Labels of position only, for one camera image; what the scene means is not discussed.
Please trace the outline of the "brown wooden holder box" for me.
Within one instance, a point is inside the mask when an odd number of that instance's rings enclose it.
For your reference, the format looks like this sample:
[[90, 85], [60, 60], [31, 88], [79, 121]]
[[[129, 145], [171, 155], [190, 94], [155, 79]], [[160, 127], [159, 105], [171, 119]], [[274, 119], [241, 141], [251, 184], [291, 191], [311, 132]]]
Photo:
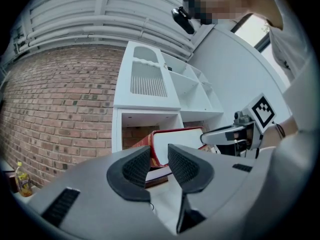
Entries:
[[15, 172], [14, 171], [6, 171], [5, 176], [9, 185], [9, 189], [14, 194], [18, 192], [18, 187], [16, 184]]

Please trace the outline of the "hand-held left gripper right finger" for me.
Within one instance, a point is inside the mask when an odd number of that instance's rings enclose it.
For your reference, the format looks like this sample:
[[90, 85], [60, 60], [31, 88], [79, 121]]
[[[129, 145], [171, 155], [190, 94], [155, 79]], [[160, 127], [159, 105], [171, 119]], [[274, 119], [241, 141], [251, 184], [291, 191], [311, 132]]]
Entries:
[[248, 213], [266, 178], [267, 159], [169, 144], [168, 165], [182, 189], [178, 237], [241, 240]]

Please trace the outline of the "person's right forearm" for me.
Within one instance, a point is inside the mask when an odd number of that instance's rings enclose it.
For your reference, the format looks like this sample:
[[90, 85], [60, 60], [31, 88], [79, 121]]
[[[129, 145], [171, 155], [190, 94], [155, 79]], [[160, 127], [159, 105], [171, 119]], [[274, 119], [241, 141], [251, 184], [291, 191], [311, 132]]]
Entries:
[[[282, 126], [286, 137], [293, 135], [298, 131], [296, 121], [292, 116], [287, 120], [283, 121], [282, 123], [280, 123], [279, 125]], [[263, 149], [263, 148], [269, 148], [269, 147], [277, 147], [279, 143], [282, 141], [282, 139], [284, 138], [281, 138], [275, 124], [271, 125], [264, 132], [262, 142], [259, 148]]]

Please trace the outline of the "black framed window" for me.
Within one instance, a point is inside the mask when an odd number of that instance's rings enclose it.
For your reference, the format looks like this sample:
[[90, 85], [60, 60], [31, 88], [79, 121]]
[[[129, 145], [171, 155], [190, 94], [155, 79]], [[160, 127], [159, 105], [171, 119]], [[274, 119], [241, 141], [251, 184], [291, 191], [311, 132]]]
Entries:
[[270, 44], [270, 28], [266, 20], [248, 14], [231, 29], [231, 32], [262, 53]]

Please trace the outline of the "white cabinet door ribbed glass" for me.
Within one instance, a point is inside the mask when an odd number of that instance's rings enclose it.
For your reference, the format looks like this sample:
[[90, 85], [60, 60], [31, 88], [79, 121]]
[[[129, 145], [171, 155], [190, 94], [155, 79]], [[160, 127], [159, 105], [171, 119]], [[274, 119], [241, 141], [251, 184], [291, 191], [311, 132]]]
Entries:
[[118, 72], [113, 106], [179, 111], [178, 95], [164, 63], [160, 49], [129, 41]]

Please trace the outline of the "white ceiling pipes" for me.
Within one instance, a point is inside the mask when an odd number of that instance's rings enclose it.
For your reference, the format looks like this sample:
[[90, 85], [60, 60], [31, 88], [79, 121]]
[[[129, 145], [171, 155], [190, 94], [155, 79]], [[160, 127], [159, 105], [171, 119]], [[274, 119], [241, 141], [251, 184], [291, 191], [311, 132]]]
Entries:
[[98, 43], [154, 46], [181, 60], [194, 50], [193, 35], [172, 18], [182, 0], [30, 0], [10, 30], [0, 64], [55, 47]]

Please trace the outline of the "person's white shirt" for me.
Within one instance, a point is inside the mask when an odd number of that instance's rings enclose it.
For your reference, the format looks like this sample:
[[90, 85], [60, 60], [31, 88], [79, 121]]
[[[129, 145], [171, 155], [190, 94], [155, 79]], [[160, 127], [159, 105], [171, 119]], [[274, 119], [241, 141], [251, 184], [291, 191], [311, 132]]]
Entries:
[[288, 15], [282, 20], [282, 29], [270, 28], [270, 40], [291, 82], [283, 98], [296, 129], [261, 155], [248, 174], [255, 200], [241, 240], [313, 240], [319, 221], [320, 65], [298, 20]]

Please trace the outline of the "yellow drink bottle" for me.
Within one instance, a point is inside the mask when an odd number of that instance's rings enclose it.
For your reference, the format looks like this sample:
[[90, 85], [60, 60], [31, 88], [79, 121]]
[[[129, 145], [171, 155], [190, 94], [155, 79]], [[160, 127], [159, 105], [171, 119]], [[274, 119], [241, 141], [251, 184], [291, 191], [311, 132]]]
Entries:
[[30, 176], [27, 172], [22, 170], [22, 162], [17, 162], [17, 169], [15, 170], [15, 182], [18, 192], [22, 197], [30, 197], [33, 195]]

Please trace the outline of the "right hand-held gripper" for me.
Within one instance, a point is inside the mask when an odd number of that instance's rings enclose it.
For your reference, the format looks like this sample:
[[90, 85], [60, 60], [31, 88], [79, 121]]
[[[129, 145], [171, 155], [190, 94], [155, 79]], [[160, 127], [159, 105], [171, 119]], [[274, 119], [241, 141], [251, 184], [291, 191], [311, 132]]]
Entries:
[[[276, 113], [264, 94], [258, 95], [242, 110], [234, 113], [232, 125], [220, 127], [200, 136], [205, 145], [216, 145], [221, 154], [256, 159], [260, 153], [260, 145], [264, 132], [274, 122]], [[251, 145], [246, 141], [238, 141], [235, 133], [244, 129], [253, 130]]]

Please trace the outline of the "thick red book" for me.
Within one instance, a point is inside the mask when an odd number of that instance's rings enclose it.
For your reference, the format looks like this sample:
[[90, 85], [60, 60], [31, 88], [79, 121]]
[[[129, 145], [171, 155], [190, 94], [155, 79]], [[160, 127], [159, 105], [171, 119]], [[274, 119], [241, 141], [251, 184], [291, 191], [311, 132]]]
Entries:
[[183, 145], [194, 149], [202, 149], [202, 126], [176, 128], [169, 130], [154, 130], [132, 148], [150, 146], [150, 167], [162, 168], [168, 164], [168, 145]]

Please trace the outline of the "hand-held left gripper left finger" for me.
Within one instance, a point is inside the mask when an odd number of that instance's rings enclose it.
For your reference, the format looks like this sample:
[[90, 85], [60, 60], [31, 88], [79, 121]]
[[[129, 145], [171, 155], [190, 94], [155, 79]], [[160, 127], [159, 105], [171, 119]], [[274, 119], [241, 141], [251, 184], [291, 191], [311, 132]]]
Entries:
[[177, 240], [145, 189], [150, 150], [81, 162], [40, 189], [28, 207], [56, 240]]

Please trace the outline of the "person's right hand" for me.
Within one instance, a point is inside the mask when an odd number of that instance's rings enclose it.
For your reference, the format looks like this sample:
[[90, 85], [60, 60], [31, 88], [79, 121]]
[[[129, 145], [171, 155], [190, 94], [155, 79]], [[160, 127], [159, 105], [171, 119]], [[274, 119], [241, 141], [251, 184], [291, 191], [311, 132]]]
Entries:
[[237, 142], [246, 142], [247, 145], [251, 145], [253, 141], [253, 130], [252, 129], [242, 129], [234, 133], [234, 139]]

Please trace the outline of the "white shelf unit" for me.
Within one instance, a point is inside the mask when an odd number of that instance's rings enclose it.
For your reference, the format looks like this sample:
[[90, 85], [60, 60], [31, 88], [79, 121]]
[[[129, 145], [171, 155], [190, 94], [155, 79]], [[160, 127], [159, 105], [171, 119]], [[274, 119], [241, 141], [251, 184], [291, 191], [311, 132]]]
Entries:
[[210, 120], [223, 114], [212, 84], [197, 68], [161, 52], [180, 103], [180, 110], [125, 109], [113, 106], [111, 148], [116, 153], [124, 147], [124, 128], [158, 127], [181, 129], [184, 123]]

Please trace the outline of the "black wrist band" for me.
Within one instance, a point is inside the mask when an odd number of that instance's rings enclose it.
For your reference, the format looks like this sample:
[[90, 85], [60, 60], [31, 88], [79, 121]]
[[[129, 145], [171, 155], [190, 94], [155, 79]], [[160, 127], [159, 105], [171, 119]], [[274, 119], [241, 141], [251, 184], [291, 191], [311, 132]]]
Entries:
[[277, 130], [278, 130], [278, 132], [279, 132], [279, 134], [280, 134], [280, 136], [281, 136], [281, 138], [282, 138], [282, 139], [285, 138], [285, 137], [286, 137], [286, 134], [285, 134], [285, 131], [284, 131], [284, 129], [282, 128], [282, 126], [281, 126], [280, 124], [278, 124], [278, 123], [275, 123], [275, 126], [276, 126], [276, 128], [277, 128]]

